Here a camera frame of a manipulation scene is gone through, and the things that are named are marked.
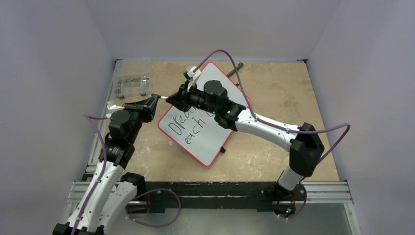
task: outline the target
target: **black plastic joint cover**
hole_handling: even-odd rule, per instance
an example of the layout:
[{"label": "black plastic joint cover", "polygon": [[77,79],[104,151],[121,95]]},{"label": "black plastic joint cover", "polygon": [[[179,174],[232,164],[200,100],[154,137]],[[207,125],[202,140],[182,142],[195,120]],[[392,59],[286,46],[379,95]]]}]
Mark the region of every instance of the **black plastic joint cover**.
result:
[{"label": "black plastic joint cover", "polygon": [[[55,228],[53,229],[52,235],[70,235],[72,232],[72,227],[67,224],[56,224]],[[95,232],[86,232],[77,229],[75,232],[76,235],[105,235],[104,234],[104,226],[99,226]]]},{"label": "black plastic joint cover", "polygon": [[127,172],[123,176],[121,176],[121,182],[124,181],[130,182],[131,184],[137,187],[137,195],[147,192],[147,188],[145,185],[145,177],[142,175]]},{"label": "black plastic joint cover", "polygon": [[[304,123],[301,131],[315,131],[313,125]],[[297,174],[310,177],[316,168],[324,146],[317,134],[298,134],[290,147],[290,168]]]}]

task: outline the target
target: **small parts container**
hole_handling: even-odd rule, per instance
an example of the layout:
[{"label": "small parts container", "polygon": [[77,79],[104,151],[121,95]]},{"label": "small parts container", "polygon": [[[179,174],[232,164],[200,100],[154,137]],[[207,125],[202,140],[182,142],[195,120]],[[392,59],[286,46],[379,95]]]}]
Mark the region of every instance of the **small parts container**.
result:
[{"label": "small parts container", "polygon": [[150,60],[118,60],[113,74],[112,98],[145,96],[151,92]]}]

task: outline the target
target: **wooden tabletop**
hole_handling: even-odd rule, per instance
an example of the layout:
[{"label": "wooden tabletop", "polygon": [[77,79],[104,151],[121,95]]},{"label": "wooden tabletop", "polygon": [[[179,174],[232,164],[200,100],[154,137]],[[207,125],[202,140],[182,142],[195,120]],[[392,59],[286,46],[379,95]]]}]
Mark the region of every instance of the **wooden tabletop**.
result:
[{"label": "wooden tabletop", "polygon": [[[152,63],[151,93],[169,96],[184,83],[183,70],[190,63]],[[224,72],[231,63],[216,63]],[[123,62],[121,73],[134,73],[136,62]],[[304,63],[245,63],[240,70],[244,90],[256,113],[284,123],[313,124],[323,128],[323,121],[313,87]],[[236,75],[231,80],[237,83]],[[146,97],[115,99],[117,105]],[[203,166],[157,127],[157,122],[170,107],[160,100],[154,120],[144,123],[134,144],[136,150],[126,172],[144,175],[147,181],[276,181],[287,167],[288,152],[259,137],[236,132],[225,144],[226,153],[219,154],[209,167]],[[328,149],[327,136],[320,138]],[[331,154],[317,166],[308,181],[338,181]]]}]

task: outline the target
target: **small whiteboard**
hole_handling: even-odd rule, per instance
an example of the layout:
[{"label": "small whiteboard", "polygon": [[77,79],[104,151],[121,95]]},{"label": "small whiteboard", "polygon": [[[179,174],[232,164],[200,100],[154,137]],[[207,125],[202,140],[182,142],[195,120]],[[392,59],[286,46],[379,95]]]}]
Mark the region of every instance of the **small whiteboard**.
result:
[{"label": "small whiteboard", "polygon": [[[212,62],[202,69],[197,88],[202,90],[210,80],[220,81],[230,100],[248,105],[240,89]],[[232,132],[220,127],[211,113],[193,107],[183,112],[173,106],[160,119],[159,129],[205,166],[213,163]]]}]

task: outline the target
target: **white wall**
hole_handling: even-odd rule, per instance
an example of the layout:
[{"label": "white wall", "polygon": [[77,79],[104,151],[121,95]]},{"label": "white wall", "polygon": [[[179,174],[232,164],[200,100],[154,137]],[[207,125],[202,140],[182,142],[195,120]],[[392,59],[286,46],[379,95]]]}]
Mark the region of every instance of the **white wall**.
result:
[{"label": "white wall", "polygon": [[325,125],[352,125],[334,156],[365,235],[413,234],[414,12],[413,0],[343,0],[307,63]]},{"label": "white wall", "polygon": [[83,1],[0,1],[0,234],[63,222],[112,68]]},{"label": "white wall", "polygon": [[116,58],[308,58],[340,0],[85,0]]}]

